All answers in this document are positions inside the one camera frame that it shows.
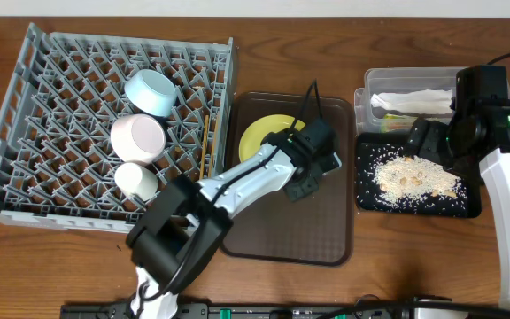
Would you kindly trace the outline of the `green snack wrapper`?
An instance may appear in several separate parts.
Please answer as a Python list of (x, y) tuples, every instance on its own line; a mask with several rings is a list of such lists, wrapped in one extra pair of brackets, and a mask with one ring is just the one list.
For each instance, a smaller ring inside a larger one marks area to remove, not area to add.
[(392, 131), (408, 130), (413, 126), (413, 123), (418, 118), (423, 118), (429, 121), (441, 121), (443, 123), (448, 123), (451, 120), (452, 116), (450, 114), (437, 114), (437, 115), (417, 114), (415, 116), (386, 114), (382, 117), (378, 131), (380, 133), (388, 133)]

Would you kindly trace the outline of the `pink bowl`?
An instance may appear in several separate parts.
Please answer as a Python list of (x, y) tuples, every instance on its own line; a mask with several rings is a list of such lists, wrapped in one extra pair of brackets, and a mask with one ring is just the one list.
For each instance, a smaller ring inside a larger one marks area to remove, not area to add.
[(160, 123), (147, 114), (119, 117), (110, 134), (113, 151), (124, 162), (147, 166), (166, 147), (166, 134)]

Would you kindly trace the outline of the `yellow round plate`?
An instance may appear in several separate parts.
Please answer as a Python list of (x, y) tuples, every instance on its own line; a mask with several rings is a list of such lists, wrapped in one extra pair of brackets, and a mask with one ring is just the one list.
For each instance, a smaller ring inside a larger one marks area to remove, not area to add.
[(244, 162), (259, 150), (263, 139), (269, 133), (277, 133), (289, 128), (294, 117), (285, 114), (272, 114), (254, 121), (243, 133), (239, 142), (239, 159)]

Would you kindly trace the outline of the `pile of rice and nuts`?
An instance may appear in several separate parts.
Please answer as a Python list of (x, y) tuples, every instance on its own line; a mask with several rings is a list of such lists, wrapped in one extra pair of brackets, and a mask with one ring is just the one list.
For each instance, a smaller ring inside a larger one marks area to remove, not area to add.
[(461, 180), (442, 167), (419, 157), (401, 155), (375, 170), (382, 198), (395, 204), (399, 199), (419, 199), (423, 194), (456, 197), (454, 186)]

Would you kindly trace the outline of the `wooden chopstick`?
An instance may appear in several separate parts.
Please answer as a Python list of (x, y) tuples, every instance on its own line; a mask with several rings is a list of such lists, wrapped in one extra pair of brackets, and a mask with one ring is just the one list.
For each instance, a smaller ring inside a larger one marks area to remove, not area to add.
[(201, 157), (200, 157), (199, 180), (202, 180), (204, 178), (204, 174), (205, 174), (205, 155), (206, 155), (206, 150), (207, 150), (209, 128), (210, 128), (210, 114), (207, 114), (205, 116), (205, 125), (204, 125), (204, 132), (203, 132), (202, 152), (201, 152)]
[(208, 167), (208, 175), (207, 177), (212, 177), (213, 175), (213, 166), (215, 164), (215, 150), (216, 150), (216, 144), (218, 140), (218, 126), (219, 126), (219, 115), (216, 116), (216, 124), (215, 124), (215, 130), (213, 132), (212, 137), (212, 148), (210, 152), (210, 164)]

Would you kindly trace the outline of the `white plastic wrapper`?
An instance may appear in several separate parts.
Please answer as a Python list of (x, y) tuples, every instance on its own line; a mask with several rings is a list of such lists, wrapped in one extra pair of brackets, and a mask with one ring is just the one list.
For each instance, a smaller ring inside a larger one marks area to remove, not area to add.
[(410, 93), (380, 93), (370, 98), (372, 107), (399, 113), (449, 114), (452, 112), (452, 90), (425, 89)]

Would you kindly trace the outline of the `light blue bowl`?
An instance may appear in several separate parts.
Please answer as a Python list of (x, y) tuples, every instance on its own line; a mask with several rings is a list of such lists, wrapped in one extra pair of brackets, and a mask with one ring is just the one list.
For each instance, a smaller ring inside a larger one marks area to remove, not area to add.
[(125, 84), (129, 101), (140, 110), (169, 117), (177, 98), (176, 86), (162, 73), (150, 69), (139, 70)]

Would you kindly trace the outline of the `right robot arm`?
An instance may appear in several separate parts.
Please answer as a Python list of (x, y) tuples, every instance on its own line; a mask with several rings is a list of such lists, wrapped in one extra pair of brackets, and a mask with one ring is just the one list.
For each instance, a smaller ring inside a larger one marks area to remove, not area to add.
[(444, 171), (483, 182), (491, 201), (500, 258), (499, 305), (510, 310), (510, 93), (506, 69), (480, 65), (456, 74), (452, 119), (417, 119), (404, 146)]

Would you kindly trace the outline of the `white paper cup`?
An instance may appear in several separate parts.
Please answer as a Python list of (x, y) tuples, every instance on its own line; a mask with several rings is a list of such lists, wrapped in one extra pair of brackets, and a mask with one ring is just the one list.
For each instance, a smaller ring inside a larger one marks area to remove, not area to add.
[(124, 163), (114, 173), (114, 182), (126, 196), (138, 197), (142, 201), (152, 199), (158, 189), (158, 178), (148, 169)]

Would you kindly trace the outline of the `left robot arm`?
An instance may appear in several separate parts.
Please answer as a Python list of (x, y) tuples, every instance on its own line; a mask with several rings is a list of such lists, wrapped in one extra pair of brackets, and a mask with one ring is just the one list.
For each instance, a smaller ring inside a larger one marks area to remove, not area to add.
[(254, 156), (220, 175), (196, 182), (179, 175), (127, 235), (138, 276), (130, 316), (173, 317), (178, 295), (211, 261), (239, 213), (275, 191), (305, 198), (338, 164), (330, 138), (285, 129), (268, 134)]

